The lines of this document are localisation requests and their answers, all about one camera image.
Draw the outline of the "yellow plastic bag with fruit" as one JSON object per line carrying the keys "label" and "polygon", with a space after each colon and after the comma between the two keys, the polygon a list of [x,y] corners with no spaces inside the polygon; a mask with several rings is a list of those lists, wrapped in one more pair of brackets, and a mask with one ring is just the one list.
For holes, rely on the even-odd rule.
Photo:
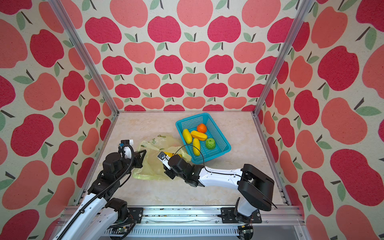
{"label": "yellow plastic bag with fruit", "polygon": [[143,160],[143,167],[133,170],[133,178],[145,181],[169,181],[165,174],[164,165],[158,159],[160,152],[172,156],[174,153],[180,155],[186,162],[190,163],[192,157],[187,153],[183,142],[171,135],[158,135],[148,141],[139,144],[138,151],[147,151]]}

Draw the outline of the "yellow banana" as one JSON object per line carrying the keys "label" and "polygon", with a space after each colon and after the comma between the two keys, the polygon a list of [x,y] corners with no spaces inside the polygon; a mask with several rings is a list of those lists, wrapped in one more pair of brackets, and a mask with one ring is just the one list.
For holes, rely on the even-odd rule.
{"label": "yellow banana", "polygon": [[191,136],[194,139],[198,139],[199,141],[206,141],[208,139],[208,136],[206,134],[198,131],[191,131]]}
{"label": "yellow banana", "polygon": [[195,156],[201,155],[201,144],[198,139],[193,139],[193,153]]}

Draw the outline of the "yellow lemon fruit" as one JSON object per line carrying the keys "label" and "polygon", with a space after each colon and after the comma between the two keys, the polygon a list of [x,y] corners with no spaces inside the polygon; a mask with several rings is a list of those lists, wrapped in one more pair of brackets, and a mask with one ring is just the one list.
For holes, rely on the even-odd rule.
{"label": "yellow lemon fruit", "polygon": [[184,129],[182,135],[186,144],[191,144],[193,142],[193,137],[188,129]]}

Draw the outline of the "green apple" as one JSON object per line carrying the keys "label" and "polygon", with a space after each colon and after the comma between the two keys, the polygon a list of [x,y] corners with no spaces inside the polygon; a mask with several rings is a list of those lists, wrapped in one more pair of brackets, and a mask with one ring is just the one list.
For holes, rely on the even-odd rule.
{"label": "green apple", "polygon": [[213,138],[205,140],[205,144],[208,150],[214,150],[216,147],[216,141]]}

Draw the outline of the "orange fruit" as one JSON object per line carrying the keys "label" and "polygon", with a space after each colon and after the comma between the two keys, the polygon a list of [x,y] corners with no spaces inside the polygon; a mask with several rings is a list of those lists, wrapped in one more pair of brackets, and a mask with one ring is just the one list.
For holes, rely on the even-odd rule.
{"label": "orange fruit", "polygon": [[206,125],[204,125],[204,124],[199,124],[197,126],[197,131],[200,132],[200,133],[205,134],[207,132],[207,130],[208,129],[207,129]]}

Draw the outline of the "turquoise plastic basket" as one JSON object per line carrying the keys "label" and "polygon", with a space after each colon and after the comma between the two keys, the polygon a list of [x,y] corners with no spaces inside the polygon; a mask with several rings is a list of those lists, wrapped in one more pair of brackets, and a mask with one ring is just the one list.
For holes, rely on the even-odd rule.
{"label": "turquoise plastic basket", "polygon": [[[193,142],[191,144],[186,144],[182,132],[184,129],[188,129],[190,133],[191,131],[197,131],[197,126],[199,124],[206,125],[208,130],[205,134],[208,136],[208,139],[213,138],[216,141],[216,147],[214,150],[208,150],[206,148],[205,141],[200,141],[201,155],[195,156],[193,153]],[[198,114],[179,120],[176,122],[176,128],[182,138],[183,143],[186,145],[186,150],[192,157],[192,162],[194,164],[206,163],[228,153],[232,149],[228,140],[223,135],[222,131],[217,126],[211,115],[208,113]]]}

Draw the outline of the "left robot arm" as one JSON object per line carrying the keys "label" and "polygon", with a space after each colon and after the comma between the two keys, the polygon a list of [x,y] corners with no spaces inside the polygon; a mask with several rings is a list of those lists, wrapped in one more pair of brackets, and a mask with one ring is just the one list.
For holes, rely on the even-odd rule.
{"label": "left robot arm", "polygon": [[118,240],[124,239],[141,223],[142,208],[129,208],[126,201],[115,198],[114,193],[123,186],[122,178],[130,177],[134,168],[142,168],[146,151],[134,152],[125,146],[108,154],[103,170],[92,183],[84,200],[55,235],[56,240],[98,240],[106,231],[117,231]]}

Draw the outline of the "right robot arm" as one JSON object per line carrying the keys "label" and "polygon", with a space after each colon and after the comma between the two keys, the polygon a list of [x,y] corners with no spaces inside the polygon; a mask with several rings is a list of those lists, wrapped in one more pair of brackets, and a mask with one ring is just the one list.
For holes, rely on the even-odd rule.
{"label": "right robot arm", "polygon": [[275,181],[250,164],[241,169],[220,170],[191,165],[178,155],[169,157],[164,152],[159,153],[158,159],[171,179],[179,177],[192,187],[223,187],[239,191],[242,196],[234,210],[235,219],[239,222],[249,223],[255,211],[269,212],[274,206]]}

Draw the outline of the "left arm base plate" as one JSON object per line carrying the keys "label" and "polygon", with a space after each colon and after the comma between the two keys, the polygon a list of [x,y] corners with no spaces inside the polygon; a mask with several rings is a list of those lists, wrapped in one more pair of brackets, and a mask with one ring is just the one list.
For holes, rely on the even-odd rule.
{"label": "left arm base plate", "polygon": [[112,225],[117,224],[128,224],[136,221],[136,223],[141,223],[143,218],[143,208],[133,208],[133,207],[120,207],[118,209],[114,209],[111,207],[104,208],[100,217],[102,220],[115,220],[112,222]]}

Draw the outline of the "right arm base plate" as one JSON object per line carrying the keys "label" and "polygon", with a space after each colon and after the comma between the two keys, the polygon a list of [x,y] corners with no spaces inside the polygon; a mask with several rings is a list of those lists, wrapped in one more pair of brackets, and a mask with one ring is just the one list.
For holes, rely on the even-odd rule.
{"label": "right arm base plate", "polygon": [[234,224],[234,223],[261,224],[263,222],[260,211],[258,209],[256,209],[251,214],[251,216],[246,217],[246,216],[243,216],[240,213],[238,213],[234,207],[233,208],[221,208],[221,214],[219,215],[219,217],[222,219],[223,224]]}

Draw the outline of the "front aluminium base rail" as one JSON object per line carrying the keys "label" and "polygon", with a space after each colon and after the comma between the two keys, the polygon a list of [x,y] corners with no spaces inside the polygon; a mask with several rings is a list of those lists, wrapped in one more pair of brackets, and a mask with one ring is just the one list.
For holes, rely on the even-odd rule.
{"label": "front aluminium base rail", "polygon": [[[279,206],[260,211],[261,224],[223,224],[221,208],[233,206],[128,206],[143,208],[143,218],[123,240],[309,240],[310,234],[299,208]],[[51,240],[76,212],[70,207],[59,220]],[[108,230],[99,240],[117,240],[119,233]]]}

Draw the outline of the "left aluminium frame post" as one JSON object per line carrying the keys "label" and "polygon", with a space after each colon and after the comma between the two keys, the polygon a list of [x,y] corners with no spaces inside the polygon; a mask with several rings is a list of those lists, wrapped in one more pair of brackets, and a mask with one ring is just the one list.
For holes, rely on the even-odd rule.
{"label": "left aluminium frame post", "polygon": [[74,47],[76,48],[80,58],[82,59],[83,63],[85,64],[89,74],[93,77],[95,84],[97,85],[98,89],[100,90],[101,94],[103,95],[103,98],[105,99],[106,103],[108,104],[109,108],[111,109],[112,115],[118,116],[119,110],[117,108],[117,105],[114,102],[111,94],[109,93],[109,90],[108,90],[103,78],[101,77],[100,73],[98,72],[98,70],[94,64],[94,61],[92,60],[91,55],[89,54],[87,48],[85,47],[84,43],[82,42],[81,38],[79,37],[77,30],[71,21],[70,16],[67,14],[67,12],[64,8],[64,5],[62,4],[61,1],[48,1],[48,2],[50,4],[50,6],[52,7],[58,20],[62,24],[67,35],[69,36],[69,39],[72,41]]}

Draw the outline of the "aluminium frame post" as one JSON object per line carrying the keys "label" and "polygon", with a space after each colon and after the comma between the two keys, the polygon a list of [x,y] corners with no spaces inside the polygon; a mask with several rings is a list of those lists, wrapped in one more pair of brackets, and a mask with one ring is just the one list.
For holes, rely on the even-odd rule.
{"label": "aluminium frame post", "polygon": [[253,111],[252,116],[255,118],[258,116],[259,111],[261,110],[263,104],[266,101],[266,98],[269,94],[269,91],[274,83],[275,80],[277,80],[277,75],[280,72],[282,65],[285,61],[286,56],[289,54],[290,50],[293,50],[293,42],[296,39],[301,26],[304,23],[304,20],[306,19],[306,16],[308,15],[308,12],[310,11],[310,8],[312,4],[315,1],[305,0],[301,1],[301,5],[299,6],[298,12],[296,14],[296,17],[294,18],[294,21],[292,23],[292,26],[287,34],[287,37],[285,41],[283,42],[282,48],[279,51],[279,55],[275,61],[275,64],[272,68],[271,73],[269,74],[265,87],[262,91],[261,96],[258,99],[257,105]]}
{"label": "aluminium frame post", "polygon": [[98,72],[98,70],[94,64],[94,61],[92,60],[91,55],[89,54],[87,48],[85,47],[84,43],[82,42],[81,38],[79,37],[77,30],[71,21],[70,16],[67,14],[67,12],[64,8],[64,5],[62,4],[61,1],[48,1],[48,2],[50,4],[50,6],[52,7],[58,20],[62,24],[67,35],[69,36],[69,39],[72,41],[74,47],[76,48],[80,58],[82,59],[83,63],[85,64],[89,74],[93,77],[95,84],[97,85],[98,89],[100,90],[101,94],[103,95],[103,98],[105,99],[106,103],[108,104],[109,108],[111,109],[112,115],[118,116],[119,110],[117,108],[117,105],[114,102],[111,94],[109,93],[109,90],[108,90],[103,78],[101,77],[100,73]]}

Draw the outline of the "right aluminium frame post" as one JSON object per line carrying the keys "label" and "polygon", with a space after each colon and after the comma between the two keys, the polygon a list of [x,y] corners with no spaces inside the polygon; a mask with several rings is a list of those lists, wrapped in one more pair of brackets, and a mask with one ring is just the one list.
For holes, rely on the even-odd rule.
{"label": "right aluminium frame post", "polygon": [[296,17],[294,18],[294,21],[292,23],[292,26],[287,34],[287,37],[285,41],[283,42],[282,48],[279,51],[279,55],[275,61],[275,64],[272,68],[271,73],[269,74],[265,87],[262,91],[261,96],[258,99],[257,105],[253,111],[252,116],[255,118],[258,116],[259,111],[261,110],[263,104],[266,101],[266,98],[269,94],[269,91],[274,83],[275,80],[277,80],[277,75],[280,72],[282,65],[285,61],[286,56],[289,54],[290,50],[293,50],[293,42],[296,39],[301,26],[304,23],[304,20],[306,19],[306,16],[308,15],[308,12],[310,11],[310,8],[312,4],[315,1],[305,0],[301,1],[301,5],[299,6],[298,12],[296,14]]}

